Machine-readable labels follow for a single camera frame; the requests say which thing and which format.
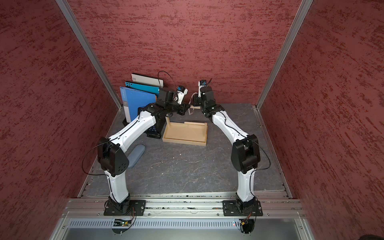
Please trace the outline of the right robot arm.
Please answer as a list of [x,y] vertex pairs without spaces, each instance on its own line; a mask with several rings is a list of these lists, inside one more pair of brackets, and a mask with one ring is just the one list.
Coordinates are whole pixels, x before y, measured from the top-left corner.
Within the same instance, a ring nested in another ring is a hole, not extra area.
[[231,162],[238,172],[236,207],[237,211],[244,215],[257,205],[253,172],[261,160],[258,139],[238,127],[224,107],[216,103],[211,87],[199,87],[198,97],[203,115],[217,126],[232,144]]

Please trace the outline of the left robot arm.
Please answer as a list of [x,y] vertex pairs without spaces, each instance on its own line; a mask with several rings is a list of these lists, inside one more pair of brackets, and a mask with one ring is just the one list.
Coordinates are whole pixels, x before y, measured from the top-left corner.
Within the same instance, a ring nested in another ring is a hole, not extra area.
[[126,170],[130,160],[125,152],[151,127],[161,132],[167,115],[177,113],[183,116],[190,108],[190,105],[183,103],[187,93],[188,90],[183,86],[179,86],[175,92],[160,89],[156,102],[143,107],[131,123],[108,139],[100,138],[97,146],[98,162],[105,171],[110,190],[105,215],[126,216],[132,212],[126,183]]

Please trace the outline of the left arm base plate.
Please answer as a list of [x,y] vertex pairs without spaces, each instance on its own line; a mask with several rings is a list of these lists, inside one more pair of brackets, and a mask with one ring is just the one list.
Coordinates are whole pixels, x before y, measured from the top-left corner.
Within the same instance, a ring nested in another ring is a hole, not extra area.
[[117,203],[108,199],[105,203],[104,216],[143,216],[146,208],[145,200],[126,200]]

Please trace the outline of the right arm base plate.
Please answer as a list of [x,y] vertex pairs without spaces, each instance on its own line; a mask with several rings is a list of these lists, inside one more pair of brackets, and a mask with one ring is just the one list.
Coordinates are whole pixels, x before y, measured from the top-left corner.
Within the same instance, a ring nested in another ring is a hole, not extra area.
[[223,201],[224,216],[245,216],[262,217],[263,210],[260,201],[251,200],[248,202],[242,201]]

